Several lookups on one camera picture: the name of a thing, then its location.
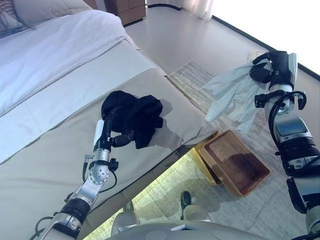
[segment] wooden tray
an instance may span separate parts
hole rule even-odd
[[[240,197],[247,196],[270,174],[231,130],[204,144],[199,153],[227,189]]]
[[[206,161],[201,157],[199,154],[199,149],[202,148],[208,141],[220,135],[221,132],[217,131],[212,136],[208,137],[207,139],[203,140],[202,142],[198,143],[190,150],[190,154],[192,155],[192,159],[195,161],[199,169],[205,175],[205,178],[212,186],[217,186],[221,184],[220,179],[214,173],[214,171],[208,166]]]

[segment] silver metal joint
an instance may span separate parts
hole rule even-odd
[[[109,162],[110,151],[105,148],[98,148],[94,151],[93,161]],[[89,172],[89,179],[95,185],[104,184],[109,177],[109,169],[107,165],[94,164]]]
[[[79,229],[81,230],[81,227],[82,227],[82,224],[81,222],[75,218],[74,216],[72,216],[70,218],[70,220],[68,221],[68,223],[66,224],[66,226],[69,228],[69,229],[72,229],[72,230],[76,230],[76,229]]]
[[[320,206],[314,206],[306,211],[305,218],[306,228],[308,233],[320,232]]]

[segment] rug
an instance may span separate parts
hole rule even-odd
[[[213,97],[208,90],[200,89],[214,75],[194,61],[190,61],[168,76],[168,80],[182,92],[189,101],[207,114]]]
[[[191,61],[169,78],[183,94],[206,113],[212,104],[208,92],[199,91],[214,74]],[[215,121],[224,132],[232,122],[226,117]],[[241,141],[270,169],[271,174],[247,197],[235,197],[221,184],[211,186],[198,169],[190,153],[139,193],[132,201],[141,223],[179,220],[180,195],[187,190],[192,202],[203,206],[214,223],[251,232],[271,240],[290,240],[306,234],[305,215],[297,212],[288,194],[285,171],[270,136],[263,109],[259,109],[248,134],[235,132]],[[106,221],[86,240],[110,236],[112,219]]]

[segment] bed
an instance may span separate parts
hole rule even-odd
[[[163,105],[164,124],[148,147],[137,150],[132,142],[112,149],[111,156],[119,161],[118,183],[99,195],[79,239],[216,131],[137,49],[118,17],[83,8],[36,22],[36,27],[26,18],[32,28],[0,39],[4,239],[29,239],[35,223],[59,211],[66,196],[81,184],[84,154],[92,152],[101,106],[110,92],[153,95]],[[110,176],[103,188],[113,182]]]

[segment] black garment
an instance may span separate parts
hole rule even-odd
[[[112,120],[112,131],[122,134],[134,131],[136,149],[147,147],[155,128],[162,128],[161,102],[152,95],[136,98],[124,91],[113,91],[104,100],[101,108],[102,119],[115,107],[119,108]]]

